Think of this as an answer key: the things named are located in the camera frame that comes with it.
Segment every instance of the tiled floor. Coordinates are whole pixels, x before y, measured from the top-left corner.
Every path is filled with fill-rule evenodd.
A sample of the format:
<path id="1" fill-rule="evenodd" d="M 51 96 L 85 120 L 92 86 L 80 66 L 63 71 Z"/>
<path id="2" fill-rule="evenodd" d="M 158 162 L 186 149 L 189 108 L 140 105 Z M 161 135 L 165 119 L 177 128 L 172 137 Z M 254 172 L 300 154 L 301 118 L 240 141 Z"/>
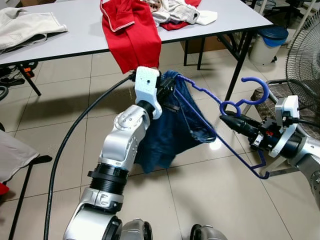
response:
<path id="1" fill-rule="evenodd" d="M 278 61 L 268 66 L 255 66 L 247 59 L 240 77 L 281 79 L 286 54 L 287 49 L 281 48 Z M 223 98 L 236 61 L 226 50 L 206 52 L 197 71 L 197 58 L 190 54 L 188 66 L 183 66 L 180 43 L 165 44 L 160 69 L 179 71 Z M 54 157 L 77 116 L 123 77 L 110 53 L 42 62 L 35 77 L 42 96 L 27 84 L 10 89 L 0 102 L 0 121 L 10 135 Z M 238 81 L 232 100 L 248 99 L 256 87 Z M 217 132 L 245 160 L 256 163 L 246 138 L 219 120 L 217 104 L 202 92 L 190 91 Z M 114 117 L 134 100 L 133 84 L 128 82 L 94 108 L 73 133 L 56 173 L 49 239 L 62 239 Z M 254 107 L 248 115 L 259 120 Z M 15 240 L 42 239 L 51 167 L 52 162 L 32 170 Z M 142 173 L 139 166 L 131 172 L 119 216 L 124 222 L 136 217 L 149 221 L 155 240 L 187 240 L 195 223 L 213 225 L 229 240 L 320 239 L 320 213 L 299 172 L 261 181 L 225 146 L 213 150 L 203 144 L 178 155 L 168 170 Z M 21 169 L 9 181 L 11 192 L 0 203 L 1 240 L 8 239 L 25 174 Z"/>

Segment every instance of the white cloth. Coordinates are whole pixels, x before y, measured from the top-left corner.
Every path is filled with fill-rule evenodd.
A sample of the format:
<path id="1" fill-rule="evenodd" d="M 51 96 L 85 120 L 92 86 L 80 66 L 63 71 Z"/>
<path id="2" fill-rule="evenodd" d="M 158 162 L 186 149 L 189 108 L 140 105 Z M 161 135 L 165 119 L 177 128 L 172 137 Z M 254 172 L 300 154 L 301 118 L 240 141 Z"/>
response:
<path id="1" fill-rule="evenodd" d="M 0 130 L 0 183 L 39 156 L 32 147 Z"/>
<path id="2" fill-rule="evenodd" d="M 185 0 L 142 0 L 150 5 L 155 24 L 187 22 L 208 25 L 218 18 L 215 11 L 201 11 L 186 4 Z"/>
<path id="3" fill-rule="evenodd" d="M 42 42 L 47 34 L 66 31 L 67 27 L 60 25 L 52 12 L 30 13 L 14 7 L 0 10 L 0 51 Z"/>

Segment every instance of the trash can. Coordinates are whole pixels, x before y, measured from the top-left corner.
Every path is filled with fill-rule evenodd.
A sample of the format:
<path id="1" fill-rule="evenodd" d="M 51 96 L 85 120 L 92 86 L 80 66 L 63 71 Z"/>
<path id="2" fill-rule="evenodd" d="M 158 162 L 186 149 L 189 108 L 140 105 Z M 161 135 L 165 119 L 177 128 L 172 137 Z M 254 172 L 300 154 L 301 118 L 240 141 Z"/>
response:
<path id="1" fill-rule="evenodd" d="M 282 26 L 258 30 L 249 59 L 256 65 L 267 65 L 272 62 L 280 46 L 287 40 L 289 33 Z"/>

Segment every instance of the denim jeans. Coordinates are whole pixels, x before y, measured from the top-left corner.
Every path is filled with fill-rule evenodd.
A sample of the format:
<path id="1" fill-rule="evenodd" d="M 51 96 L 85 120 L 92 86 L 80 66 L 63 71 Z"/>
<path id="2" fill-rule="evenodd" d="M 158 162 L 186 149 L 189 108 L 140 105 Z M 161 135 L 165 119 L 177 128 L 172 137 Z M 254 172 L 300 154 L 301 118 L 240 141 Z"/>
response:
<path id="1" fill-rule="evenodd" d="M 175 78 L 177 75 L 178 72 L 167 71 L 161 79 Z M 203 117 L 185 81 L 175 78 L 176 89 Z M 176 96 L 175 90 L 162 105 L 161 117 L 151 122 L 139 144 L 135 163 L 140 164 L 145 173 L 152 172 L 156 166 L 168 168 L 177 154 L 216 139 L 185 102 Z"/>

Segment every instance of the fan grille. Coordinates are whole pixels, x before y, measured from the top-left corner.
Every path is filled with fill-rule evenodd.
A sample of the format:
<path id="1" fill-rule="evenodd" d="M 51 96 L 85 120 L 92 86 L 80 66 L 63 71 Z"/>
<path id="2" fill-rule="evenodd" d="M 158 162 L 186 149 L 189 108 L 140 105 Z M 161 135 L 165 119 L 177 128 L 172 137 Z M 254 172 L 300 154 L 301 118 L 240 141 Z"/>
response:
<path id="1" fill-rule="evenodd" d="M 293 40 L 286 61 L 286 79 L 302 107 L 320 111 L 320 14 L 308 19 Z"/>

